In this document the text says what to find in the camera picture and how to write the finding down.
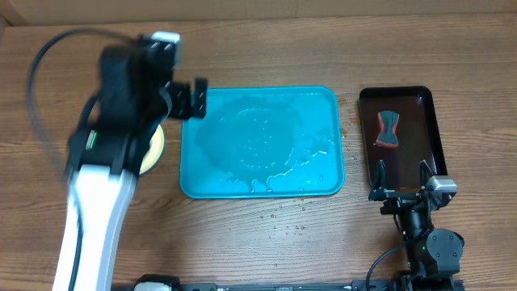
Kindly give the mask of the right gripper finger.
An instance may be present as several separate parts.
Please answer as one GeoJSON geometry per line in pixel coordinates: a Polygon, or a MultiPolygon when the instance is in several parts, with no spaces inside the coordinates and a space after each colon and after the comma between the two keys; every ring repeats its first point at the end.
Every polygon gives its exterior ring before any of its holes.
{"type": "Polygon", "coordinates": [[[425,187],[430,178],[436,175],[435,171],[433,171],[428,165],[426,160],[422,160],[419,163],[419,178],[420,178],[420,186],[425,187]]]}
{"type": "Polygon", "coordinates": [[[379,160],[376,164],[375,179],[372,182],[371,195],[385,194],[385,163],[379,160]]]}

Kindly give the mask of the red black sponge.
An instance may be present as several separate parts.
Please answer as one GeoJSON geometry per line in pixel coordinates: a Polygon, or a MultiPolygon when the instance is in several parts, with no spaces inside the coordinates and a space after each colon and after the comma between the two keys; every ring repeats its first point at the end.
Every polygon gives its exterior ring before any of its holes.
{"type": "Polygon", "coordinates": [[[397,126],[400,115],[393,111],[382,111],[377,114],[380,132],[377,135],[375,145],[387,149],[398,147],[397,126]]]}

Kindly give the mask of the yellow-green plate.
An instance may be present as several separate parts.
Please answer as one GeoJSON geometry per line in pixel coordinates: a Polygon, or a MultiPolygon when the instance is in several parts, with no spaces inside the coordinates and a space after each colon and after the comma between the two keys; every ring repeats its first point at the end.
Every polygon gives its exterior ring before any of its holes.
{"type": "Polygon", "coordinates": [[[151,140],[149,142],[149,150],[147,151],[142,160],[140,175],[143,175],[144,173],[148,172],[158,163],[160,157],[162,156],[164,147],[165,134],[162,126],[159,125],[156,131],[154,132],[153,136],[151,137],[151,140]]]}

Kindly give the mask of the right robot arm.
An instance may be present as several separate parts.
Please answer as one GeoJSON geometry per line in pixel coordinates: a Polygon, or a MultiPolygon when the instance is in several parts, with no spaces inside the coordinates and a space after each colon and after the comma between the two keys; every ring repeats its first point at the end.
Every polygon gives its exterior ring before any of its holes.
{"type": "Polygon", "coordinates": [[[382,160],[376,164],[376,175],[369,200],[381,201],[382,215],[393,217],[402,243],[391,248],[374,261],[368,269],[366,290],[460,290],[464,286],[454,281],[460,271],[464,239],[457,232],[436,229],[431,213],[449,204],[456,194],[456,182],[447,175],[437,175],[422,160],[419,166],[420,189],[397,192],[386,187],[386,169],[382,160]],[[404,249],[408,269],[397,272],[392,280],[372,283],[375,267],[386,257],[404,249]]]}

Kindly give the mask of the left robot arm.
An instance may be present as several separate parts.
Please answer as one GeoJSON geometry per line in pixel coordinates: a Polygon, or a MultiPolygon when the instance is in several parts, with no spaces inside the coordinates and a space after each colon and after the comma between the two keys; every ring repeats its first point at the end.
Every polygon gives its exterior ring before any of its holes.
{"type": "Polygon", "coordinates": [[[109,290],[141,164],[166,118],[206,115],[208,81],[174,82],[181,37],[155,32],[106,47],[99,90],[68,141],[68,197],[55,290],[109,290]]]}

